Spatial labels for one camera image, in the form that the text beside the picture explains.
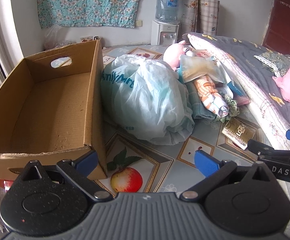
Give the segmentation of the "gold patterned packet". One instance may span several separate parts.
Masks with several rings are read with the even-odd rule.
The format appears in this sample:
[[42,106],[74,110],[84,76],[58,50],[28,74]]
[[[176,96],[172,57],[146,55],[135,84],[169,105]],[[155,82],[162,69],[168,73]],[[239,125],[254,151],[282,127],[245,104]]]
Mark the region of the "gold patterned packet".
[[248,147],[248,141],[253,139],[255,131],[236,118],[231,118],[224,126],[222,133],[242,150]]

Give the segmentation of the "green checkered towel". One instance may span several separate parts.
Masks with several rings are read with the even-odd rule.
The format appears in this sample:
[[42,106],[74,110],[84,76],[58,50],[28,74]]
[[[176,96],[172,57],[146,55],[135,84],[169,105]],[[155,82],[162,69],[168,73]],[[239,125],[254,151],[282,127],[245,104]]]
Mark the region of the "green checkered towel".
[[216,115],[210,112],[199,98],[198,91],[193,82],[185,84],[188,90],[188,99],[191,104],[193,119],[209,119],[214,120]]

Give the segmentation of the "green scrunchie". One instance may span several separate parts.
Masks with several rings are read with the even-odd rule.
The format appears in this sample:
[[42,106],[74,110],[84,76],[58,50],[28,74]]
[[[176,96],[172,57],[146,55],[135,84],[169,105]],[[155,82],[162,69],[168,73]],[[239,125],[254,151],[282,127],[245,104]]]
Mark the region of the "green scrunchie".
[[222,94],[222,97],[229,108],[229,113],[227,114],[227,116],[222,117],[220,119],[220,122],[225,123],[226,121],[229,121],[231,118],[238,116],[240,114],[240,110],[237,105],[237,101],[230,98],[228,94]]

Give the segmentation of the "striped orange cloth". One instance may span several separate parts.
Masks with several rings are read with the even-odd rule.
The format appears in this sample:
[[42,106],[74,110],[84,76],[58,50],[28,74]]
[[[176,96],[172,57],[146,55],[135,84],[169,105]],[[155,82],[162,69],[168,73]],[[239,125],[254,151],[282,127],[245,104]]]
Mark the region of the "striped orange cloth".
[[229,114],[229,107],[223,97],[218,93],[213,80],[204,75],[194,80],[198,96],[204,107],[219,118]]

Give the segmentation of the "pink plush toy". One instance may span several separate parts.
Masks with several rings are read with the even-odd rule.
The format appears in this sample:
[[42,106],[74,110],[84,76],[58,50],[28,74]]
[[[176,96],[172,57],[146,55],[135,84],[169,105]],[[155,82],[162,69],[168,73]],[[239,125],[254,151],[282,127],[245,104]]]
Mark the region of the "pink plush toy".
[[182,55],[193,56],[193,51],[185,40],[170,45],[163,54],[163,61],[176,71],[180,67]]

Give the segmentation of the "white blue medicine box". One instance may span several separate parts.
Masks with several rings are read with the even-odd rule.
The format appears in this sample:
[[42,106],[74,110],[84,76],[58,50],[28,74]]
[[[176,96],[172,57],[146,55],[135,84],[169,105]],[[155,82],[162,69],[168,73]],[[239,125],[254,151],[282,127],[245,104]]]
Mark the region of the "white blue medicine box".
[[248,105],[251,103],[250,98],[247,96],[246,92],[242,86],[232,79],[226,80],[226,85],[233,93],[233,99],[237,102],[238,106]]

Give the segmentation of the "beige wet wipes pack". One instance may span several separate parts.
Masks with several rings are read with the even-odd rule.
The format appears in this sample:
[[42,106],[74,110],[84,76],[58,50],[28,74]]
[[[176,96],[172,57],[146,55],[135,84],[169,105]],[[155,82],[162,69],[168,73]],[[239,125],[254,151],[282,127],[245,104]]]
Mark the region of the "beige wet wipes pack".
[[223,74],[216,61],[202,57],[181,55],[180,71],[182,82],[187,83],[202,76],[209,76],[213,81],[225,83]]

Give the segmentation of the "grey quilt with ducks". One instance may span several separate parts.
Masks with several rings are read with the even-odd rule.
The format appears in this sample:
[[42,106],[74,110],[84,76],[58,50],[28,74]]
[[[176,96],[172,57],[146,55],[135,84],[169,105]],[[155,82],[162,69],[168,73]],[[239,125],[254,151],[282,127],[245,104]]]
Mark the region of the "grey quilt with ducks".
[[218,59],[236,78],[250,99],[251,111],[270,144],[276,150],[290,150],[286,132],[290,129],[290,102],[286,101],[273,80],[274,74],[257,56],[269,51],[253,42],[200,33],[186,35],[196,50],[205,50]]

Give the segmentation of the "fruit pattern table cover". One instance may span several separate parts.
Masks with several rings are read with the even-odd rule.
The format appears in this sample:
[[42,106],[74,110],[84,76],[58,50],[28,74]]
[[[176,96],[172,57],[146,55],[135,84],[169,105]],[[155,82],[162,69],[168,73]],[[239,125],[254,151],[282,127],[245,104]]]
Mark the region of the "fruit pattern table cover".
[[194,153],[203,150],[218,160],[229,159],[250,166],[256,155],[227,138],[224,123],[206,109],[197,110],[192,83],[182,84],[162,60],[163,46],[155,51],[117,48],[104,52],[104,68],[131,77],[136,87],[110,82],[124,100],[119,112],[124,126],[104,117],[108,176],[98,184],[115,194],[117,182],[125,190],[174,192],[204,177],[194,165]]

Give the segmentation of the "brown cardboard box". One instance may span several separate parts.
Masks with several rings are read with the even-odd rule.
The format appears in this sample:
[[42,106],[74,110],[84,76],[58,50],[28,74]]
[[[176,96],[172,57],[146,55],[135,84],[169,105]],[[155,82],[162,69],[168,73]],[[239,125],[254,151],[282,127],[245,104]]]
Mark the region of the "brown cardboard box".
[[54,165],[94,150],[89,179],[107,176],[100,41],[71,44],[20,61],[0,86],[0,179],[31,160]]

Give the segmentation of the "dark floral lace pillow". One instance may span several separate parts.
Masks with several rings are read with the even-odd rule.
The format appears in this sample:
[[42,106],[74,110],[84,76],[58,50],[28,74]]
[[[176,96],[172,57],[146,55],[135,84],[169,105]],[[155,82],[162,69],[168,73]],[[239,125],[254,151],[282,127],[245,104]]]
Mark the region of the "dark floral lace pillow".
[[254,57],[276,77],[283,77],[290,68],[290,58],[280,53],[267,51]]

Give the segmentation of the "white plastic shopping bag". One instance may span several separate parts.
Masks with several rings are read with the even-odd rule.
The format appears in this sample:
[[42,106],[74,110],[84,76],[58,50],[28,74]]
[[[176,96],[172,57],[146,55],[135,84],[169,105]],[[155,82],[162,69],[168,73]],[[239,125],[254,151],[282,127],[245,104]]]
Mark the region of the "white plastic shopping bag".
[[116,57],[104,67],[100,87],[113,122],[138,140],[176,145],[193,132],[188,90],[164,61]]

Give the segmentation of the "white water dispenser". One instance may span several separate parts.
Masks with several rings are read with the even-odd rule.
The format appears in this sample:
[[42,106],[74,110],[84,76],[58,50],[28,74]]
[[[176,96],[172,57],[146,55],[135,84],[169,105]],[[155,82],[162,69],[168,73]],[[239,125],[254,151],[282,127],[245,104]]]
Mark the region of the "white water dispenser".
[[178,24],[163,23],[157,20],[152,21],[151,45],[169,46],[177,42]]

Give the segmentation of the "blue water bottle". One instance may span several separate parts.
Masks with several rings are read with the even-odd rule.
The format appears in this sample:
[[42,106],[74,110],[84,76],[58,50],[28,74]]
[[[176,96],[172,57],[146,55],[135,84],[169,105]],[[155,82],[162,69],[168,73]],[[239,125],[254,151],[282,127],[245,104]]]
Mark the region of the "blue water bottle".
[[156,0],[155,19],[165,23],[176,23],[178,8],[178,0]]

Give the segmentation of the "teal floral wall cloth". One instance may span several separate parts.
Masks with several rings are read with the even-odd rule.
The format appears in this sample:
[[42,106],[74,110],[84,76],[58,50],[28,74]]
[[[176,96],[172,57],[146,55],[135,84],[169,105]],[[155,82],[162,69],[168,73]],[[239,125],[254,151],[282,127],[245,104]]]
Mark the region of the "teal floral wall cloth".
[[41,28],[134,28],[139,0],[37,0]]

